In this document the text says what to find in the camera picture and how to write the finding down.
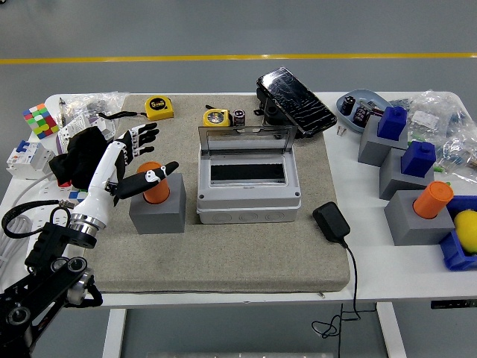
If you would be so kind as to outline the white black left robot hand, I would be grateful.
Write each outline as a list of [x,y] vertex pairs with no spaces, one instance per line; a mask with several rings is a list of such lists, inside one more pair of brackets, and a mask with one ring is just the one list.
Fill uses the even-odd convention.
[[172,161],[158,169],[149,169],[128,178],[124,176],[133,159],[154,150],[149,144],[158,133],[157,123],[150,122],[127,130],[107,146],[89,183],[86,199],[72,211],[70,228],[103,230],[117,200],[154,188],[178,168],[179,163]]

